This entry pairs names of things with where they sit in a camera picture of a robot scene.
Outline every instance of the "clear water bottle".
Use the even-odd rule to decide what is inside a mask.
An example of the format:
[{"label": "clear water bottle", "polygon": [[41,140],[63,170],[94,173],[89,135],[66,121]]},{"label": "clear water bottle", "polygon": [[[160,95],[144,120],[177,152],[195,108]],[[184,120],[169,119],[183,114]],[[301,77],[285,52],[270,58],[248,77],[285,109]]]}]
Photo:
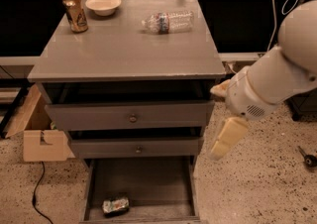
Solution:
[{"label": "clear water bottle", "polygon": [[194,13],[188,10],[156,13],[142,21],[143,26],[153,34],[187,32],[192,29],[193,23]]}]

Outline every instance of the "drawer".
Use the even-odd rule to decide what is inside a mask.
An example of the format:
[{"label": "drawer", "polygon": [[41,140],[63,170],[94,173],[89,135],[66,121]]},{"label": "drawer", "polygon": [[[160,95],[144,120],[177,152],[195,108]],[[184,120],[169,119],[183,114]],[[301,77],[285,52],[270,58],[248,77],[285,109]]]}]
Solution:
[{"label": "drawer", "polygon": [[183,103],[59,104],[46,110],[59,130],[206,126],[213,101]]},{"label": "drawer", "polygon": [[[189,158],[93,160],[79,223],[198,224]],[[106,218],[104,200],[129,198],[128,212]]]},{"label": "drawer", "polygon": [[80,159],[198,156],[203,137],[71,140],[70,148]]}]

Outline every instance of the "white bowl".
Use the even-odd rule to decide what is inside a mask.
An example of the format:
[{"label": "white bowl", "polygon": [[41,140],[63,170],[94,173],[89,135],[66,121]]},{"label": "white bowl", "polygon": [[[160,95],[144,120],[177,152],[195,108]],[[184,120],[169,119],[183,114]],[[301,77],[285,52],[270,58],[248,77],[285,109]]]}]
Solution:
[{"label": "white bowl", "polygon": [[97,15],[112,15],[116,8],[121,5],[121,0],[87,0],[86,7],[93,10]]}]

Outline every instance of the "speckled floor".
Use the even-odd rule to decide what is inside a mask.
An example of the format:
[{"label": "speckled floor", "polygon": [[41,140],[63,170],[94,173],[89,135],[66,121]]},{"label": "speckled floor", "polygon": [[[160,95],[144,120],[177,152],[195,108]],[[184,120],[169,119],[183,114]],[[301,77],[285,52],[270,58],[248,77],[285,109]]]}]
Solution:
[{"label": "speckled floor", "polygon": [[[307,169],[297,150],[317,151],[317,119],[291,120],[286,105],[251,123],[238,146],[218,162],[208,148],[219,119],[227,116],[218,101],[195,169],[201,219],[209,224],[317,223],[317,169]],[[42,173],[39,163],[22,159],[22,134],[0,141],[0,223],[49,223],[32,207]],[[46,163],[38,207],[54,224],[77,223],[88,173],[79,160]]]}]

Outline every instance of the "can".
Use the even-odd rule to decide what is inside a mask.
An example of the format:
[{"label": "can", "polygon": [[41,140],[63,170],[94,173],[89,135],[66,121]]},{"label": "can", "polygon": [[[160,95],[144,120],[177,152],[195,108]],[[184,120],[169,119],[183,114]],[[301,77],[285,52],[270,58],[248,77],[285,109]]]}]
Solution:
[{"label": "can", "polygon": [[84,32],[88,29],[85,12],[81,7],[81,0],[62,0],[62,4],[66,9],[66,16],[70,28],[75,33]]}]

